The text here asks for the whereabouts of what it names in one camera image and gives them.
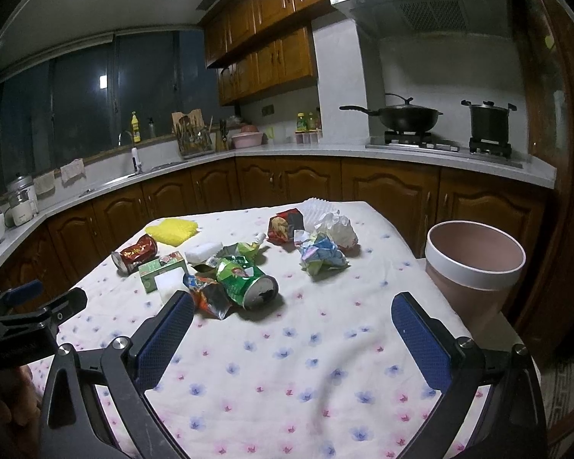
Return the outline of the person's left hand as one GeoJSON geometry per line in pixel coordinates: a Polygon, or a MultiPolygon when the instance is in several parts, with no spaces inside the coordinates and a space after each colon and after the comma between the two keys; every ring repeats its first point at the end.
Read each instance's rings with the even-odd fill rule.
{"type": "Polygon", "coordinates": [[[0,371],[0,458],[38,458],[40,397],[29,366],[0,371]]]}

